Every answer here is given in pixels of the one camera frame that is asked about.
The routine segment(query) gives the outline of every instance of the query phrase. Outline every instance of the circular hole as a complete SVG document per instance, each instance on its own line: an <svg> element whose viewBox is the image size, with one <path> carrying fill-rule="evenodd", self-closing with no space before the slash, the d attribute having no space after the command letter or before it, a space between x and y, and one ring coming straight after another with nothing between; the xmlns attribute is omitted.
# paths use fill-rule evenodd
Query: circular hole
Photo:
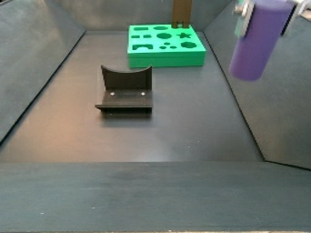
<svg viewBox="0 0 311 233"><path fill-rule="evenodd" d="M167 30L169 28L167 26L155 26L153 29L155 30Z"/></svg>
<svg viewBox="0 0 311 233"><path fill-rule="evenodd" d="M171 34L168 34L168 33L160 33L160 34L157 34L156 36L157 36L157 38L160 38L160 39L169 39L169 38L171 38Z"/></svg>
<svg viewBox="0 0 311 233"><path fill-rule="evenodd" d="M196 44L193 42L183 42L181 43L181 47L185 47L185 48L195 48L196 47Z"/></svg>

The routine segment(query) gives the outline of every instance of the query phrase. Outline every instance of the green shape sorter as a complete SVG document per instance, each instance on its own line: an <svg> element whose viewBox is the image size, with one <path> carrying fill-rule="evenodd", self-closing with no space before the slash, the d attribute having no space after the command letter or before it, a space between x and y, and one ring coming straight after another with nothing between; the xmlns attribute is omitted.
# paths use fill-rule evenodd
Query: green shape sorter
<svg viewBox="0 0 311 233"><path fill-rule="evenodd" d="M128 65L139 67L203 66L205 47L193 28L171 25L131 25Z"/></svg>

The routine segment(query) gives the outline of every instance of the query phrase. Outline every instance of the black bracket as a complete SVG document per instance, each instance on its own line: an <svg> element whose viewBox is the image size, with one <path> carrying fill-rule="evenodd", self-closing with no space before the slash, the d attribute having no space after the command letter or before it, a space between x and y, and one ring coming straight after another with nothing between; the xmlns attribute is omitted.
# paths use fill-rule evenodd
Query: black bracket
<svg viewBox="0 0 311 233"><path fill-rule="evenodd" d="M152 101L152 67L137 72L119 72L101 66L105 91L100 105L95 107L107 112L116 109L140 109L149 113Z"/></svg>

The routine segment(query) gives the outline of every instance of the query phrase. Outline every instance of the silver metal bracket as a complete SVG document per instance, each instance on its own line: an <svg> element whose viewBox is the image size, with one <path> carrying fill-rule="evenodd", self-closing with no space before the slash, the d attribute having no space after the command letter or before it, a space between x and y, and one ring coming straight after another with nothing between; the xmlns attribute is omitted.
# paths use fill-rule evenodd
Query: silver metal bracket
<svg viewBox="0 0 311 233"><path fill-rule="evenodd" d="M251 0L244 0L243 3L236 4L233 15L239 15L236 23L236 37L244 37L248 31L249 19L255 3Z"/></svg>
<svg viewBox="0 0 311 233"><path fill-rule="evenodd" d="M295 7L291 12L291 17L283 29L281 35L291 33L291 27L298 16L302 16L307 20L311 20L310 11L307 10L311 7L311 0L288 0L288 2L295 4Z"/></svg>

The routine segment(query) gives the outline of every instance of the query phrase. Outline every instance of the purple object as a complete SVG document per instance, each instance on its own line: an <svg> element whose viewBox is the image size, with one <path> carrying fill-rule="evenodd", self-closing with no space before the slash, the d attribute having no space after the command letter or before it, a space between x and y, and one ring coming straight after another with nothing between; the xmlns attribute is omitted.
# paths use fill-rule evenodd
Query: purple object
<svg viewBox="0 0 311 233"><path fill-rule="evenodd" d="M291 15L285 0L255 0L249 28L237 40L229 65L231 74L248 81L260 78L268 58Z"/></svg>

